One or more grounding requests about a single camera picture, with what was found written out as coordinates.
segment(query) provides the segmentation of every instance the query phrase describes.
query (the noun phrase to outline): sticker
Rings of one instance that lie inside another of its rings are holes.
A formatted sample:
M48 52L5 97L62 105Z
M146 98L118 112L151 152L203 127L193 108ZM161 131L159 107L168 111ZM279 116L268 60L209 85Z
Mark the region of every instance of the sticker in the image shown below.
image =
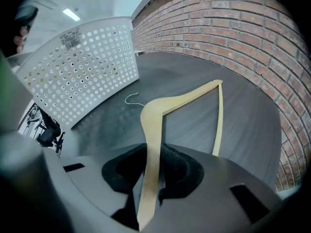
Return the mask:
M80 44L79 38L80 35L81 35L80 28L76 28L63 34L60 37L60 40L62 44L65 45L66 49L69 50Z

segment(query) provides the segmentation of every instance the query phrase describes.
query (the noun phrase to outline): wire hanger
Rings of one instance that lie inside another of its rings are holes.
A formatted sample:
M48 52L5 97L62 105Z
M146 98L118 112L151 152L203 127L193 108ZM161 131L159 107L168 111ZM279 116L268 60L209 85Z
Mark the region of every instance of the wire hanger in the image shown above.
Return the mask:
M124 102L125 102L126 104L129 104L129 105L141 105L142 107L145 107L145 105L143 105L143 104L141 104L141 103L128 103L128 102L126 101L130 96L133 96L133 95L138 95L138 92L137 92L137 93L133 93L133 94L131 94L131 95L128 95L128 96L125 98Z

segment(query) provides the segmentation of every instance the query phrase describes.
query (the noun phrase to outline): dark gray surface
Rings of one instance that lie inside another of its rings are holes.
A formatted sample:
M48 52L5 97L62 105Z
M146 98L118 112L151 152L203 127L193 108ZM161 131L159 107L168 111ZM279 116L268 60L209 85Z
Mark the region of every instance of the dark gray surface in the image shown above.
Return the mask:
M69 158L67 161L61 158L61 161L63 165L78 162L85 166L67 175L89 202L110 216L125 206L127 195L114 192L102 178L101 169L109 160L136 146ZM230 187L240 184L244 184L268 210L274 209L281 202L273 190L233 162L185 147L171 147L198 160L203 166L204 177L185 198L163 200L143 232L229 233L248 227L251 221L230 191Z
M274 184L281 151L281 126L274 102L247 79L208 61L155 52L137 57L139 80L100 104L66 132L63 156L91 155L145 142L141 106L223 80L224 125L220 156ZM218 120L218 89L166 115L162 141L211 153Z

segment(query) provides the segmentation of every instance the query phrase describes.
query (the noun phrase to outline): perforated plastic basket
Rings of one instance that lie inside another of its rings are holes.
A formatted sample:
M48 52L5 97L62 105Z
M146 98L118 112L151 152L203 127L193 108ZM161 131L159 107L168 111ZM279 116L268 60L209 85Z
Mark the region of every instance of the perforated plastic basket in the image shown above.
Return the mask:
M59 34L17 72L35 103L66 128L138 79L129 17L96 20Z

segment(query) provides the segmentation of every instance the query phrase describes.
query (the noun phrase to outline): gray table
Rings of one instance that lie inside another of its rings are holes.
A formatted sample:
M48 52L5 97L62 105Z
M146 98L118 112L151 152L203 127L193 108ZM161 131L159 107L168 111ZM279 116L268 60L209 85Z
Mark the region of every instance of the gray table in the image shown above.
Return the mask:
M154 52L137 57L139 80L100 104L66 132L62 156L92 155L145 142L141 106L223 80L224 126L220 156L273 186L281 151L281 125L274 102L247 79L208 61ZM218 121L218 89L166 115L162 141L211 153Z

